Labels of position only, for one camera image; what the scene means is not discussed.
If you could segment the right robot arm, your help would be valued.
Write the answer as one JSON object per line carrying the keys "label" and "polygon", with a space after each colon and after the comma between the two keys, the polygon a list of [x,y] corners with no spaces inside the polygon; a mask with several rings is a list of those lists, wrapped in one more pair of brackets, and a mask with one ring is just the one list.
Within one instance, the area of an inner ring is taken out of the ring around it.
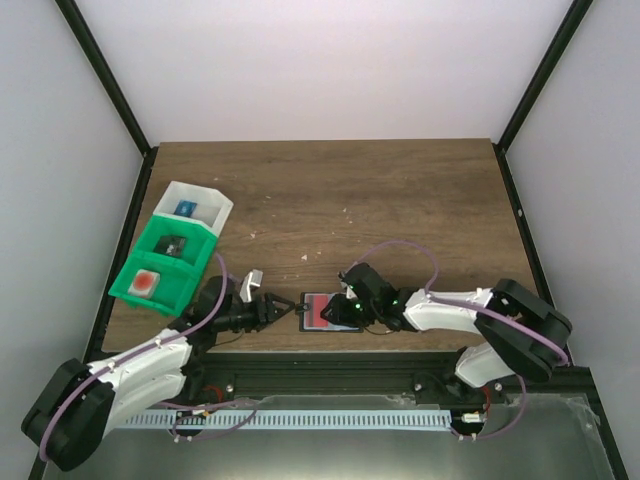
{"label": "right robot arm", "polygon": [[512,279],[467,292],[395,288],[359,263],[340,280],[343,291],[320,311],[333,325],[365,329],[378,322],[392,332],[449,330],[484,339],[465,348],[444,378],[445,393],[455,402],[468,402],[481,387],[511,375],[546,382],[555,368],[569,364],[571,322]]}

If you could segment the blue card in bin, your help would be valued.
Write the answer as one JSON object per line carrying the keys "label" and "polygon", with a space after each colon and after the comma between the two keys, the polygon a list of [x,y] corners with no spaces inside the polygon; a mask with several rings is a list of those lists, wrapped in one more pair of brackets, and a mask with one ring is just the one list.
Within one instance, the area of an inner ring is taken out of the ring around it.
{"label": "blue card in bin", "polygon": [[197,208],[197,203],[189,200],[180,200],[174,210],[174,215],[190,218]]}

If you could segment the dark card in bin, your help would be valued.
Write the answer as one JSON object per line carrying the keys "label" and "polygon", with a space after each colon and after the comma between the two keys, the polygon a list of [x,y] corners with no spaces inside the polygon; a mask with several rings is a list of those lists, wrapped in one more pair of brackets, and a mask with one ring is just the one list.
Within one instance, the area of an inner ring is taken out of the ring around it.
{"label": "dark card in bin", "polygon": [[153,252],[169,257],[181,258],[187,239],[178,235],[162,235],[159,237]]}

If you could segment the green plastic bin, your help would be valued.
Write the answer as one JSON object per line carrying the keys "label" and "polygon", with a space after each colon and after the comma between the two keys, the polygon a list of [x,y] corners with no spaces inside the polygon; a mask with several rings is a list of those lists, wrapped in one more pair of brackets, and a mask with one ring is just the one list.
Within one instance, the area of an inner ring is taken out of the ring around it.
{"label": "green plastic bin", "polygon": [[217,242],[218,237],[203,225],[178,217],[152,215],[133,251],[159,254],[203,271]]}
{"label": "green plastic bin", "polygon": [[188,262],[150,252],[134,252],[125,261],[109,294],[132,308],[179,316],[191,301],[202,271]]}

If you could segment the white plastic bin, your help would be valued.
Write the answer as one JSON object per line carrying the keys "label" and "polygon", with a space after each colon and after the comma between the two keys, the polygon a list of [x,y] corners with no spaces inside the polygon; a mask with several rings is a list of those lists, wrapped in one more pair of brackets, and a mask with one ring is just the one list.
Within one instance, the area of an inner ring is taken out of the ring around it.
{"label": "white plastic bin", "polygon": [[[180,200],[197,203],[197,208],[190,218],[174,215]],[[234,203],[217,189],[171,181],[153,214],[200,225],[212,235],[219,237],[233,207]]]}

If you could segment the green plastic bin middle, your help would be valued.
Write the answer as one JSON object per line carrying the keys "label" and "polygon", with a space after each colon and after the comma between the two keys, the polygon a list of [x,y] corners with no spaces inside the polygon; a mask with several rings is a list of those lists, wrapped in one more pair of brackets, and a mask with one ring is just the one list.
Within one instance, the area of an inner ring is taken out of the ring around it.
{"label": "green plastic bin middle", "polygon": [[159,254],[203,271],[217,242],[218,237],[203,225],[178,217],[152,215],[133,251]]}

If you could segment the green plastic bin front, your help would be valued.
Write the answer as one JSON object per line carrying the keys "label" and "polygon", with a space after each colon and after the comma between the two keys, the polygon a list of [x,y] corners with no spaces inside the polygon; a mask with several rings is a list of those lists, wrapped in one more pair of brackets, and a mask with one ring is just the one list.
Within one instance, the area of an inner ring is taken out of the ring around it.
{"label": "green plastic bin front", "polygon": [[179,316],[191,301],[202,271],[188,262],[150,252],[134,252],[125,261],[109,294],[132,308]]}

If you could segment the black leather card holder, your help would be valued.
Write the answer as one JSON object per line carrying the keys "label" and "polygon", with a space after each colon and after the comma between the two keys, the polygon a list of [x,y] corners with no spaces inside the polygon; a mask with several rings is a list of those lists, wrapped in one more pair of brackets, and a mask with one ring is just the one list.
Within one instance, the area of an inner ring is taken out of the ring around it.
{"label": "black leather card holder", "polygon": [[299,331],[303,333],[363,333],[362,328],[336,325],[321,316],[333,293],[302,292],[295,312],[299,318]]}

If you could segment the red and white card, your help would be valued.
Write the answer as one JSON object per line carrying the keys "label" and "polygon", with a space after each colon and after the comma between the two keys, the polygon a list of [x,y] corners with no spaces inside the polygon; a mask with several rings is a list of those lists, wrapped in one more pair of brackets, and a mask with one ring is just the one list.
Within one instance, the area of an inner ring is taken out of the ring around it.
{"label": "red and white card", "polygon": [[133,276],[127,293],[138,298],[151,298],[160,282],[158,272],[139,269]]}

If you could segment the black aluminium frame rail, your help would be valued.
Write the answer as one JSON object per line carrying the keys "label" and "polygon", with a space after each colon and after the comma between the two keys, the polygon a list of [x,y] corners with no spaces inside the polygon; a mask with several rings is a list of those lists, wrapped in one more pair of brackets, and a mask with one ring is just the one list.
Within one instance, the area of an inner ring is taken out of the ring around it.
{"label": "black aluminium frame rail", "polygon": [[187,367],[179,398],[206,400],[276,395],[406,395],[443,409],[479,409],[520,392],[512,374],[472,388],[453,376],[454,352],[218,352]]}

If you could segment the red card in holder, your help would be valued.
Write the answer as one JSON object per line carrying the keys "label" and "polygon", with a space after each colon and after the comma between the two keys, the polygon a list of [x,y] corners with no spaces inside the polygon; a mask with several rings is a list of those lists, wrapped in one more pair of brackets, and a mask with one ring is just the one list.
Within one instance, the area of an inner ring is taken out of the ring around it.
{"label": "red card in holder", "polygon": [[338,328],[331,325],[320,316],[321,310],[327,305],[333,293],[304,293],[302,301],[307,305],[301,320],[301,329],[304,332],[333,332]]}

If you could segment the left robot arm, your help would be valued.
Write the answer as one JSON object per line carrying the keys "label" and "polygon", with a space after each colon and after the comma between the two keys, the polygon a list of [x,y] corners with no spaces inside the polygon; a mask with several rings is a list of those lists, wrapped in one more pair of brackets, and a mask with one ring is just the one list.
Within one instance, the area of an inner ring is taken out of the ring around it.
{"label": "left robot arm", "polygon": [[210,278],[183,313],[152,339],[103,360],[60,365],[21,423],[44,460],[63,471],[84,463],[103,438],[163,402],[193,405],[204,392],[204,357],[220,333],[260,332],[293,301],[259,294],[251,281]]}

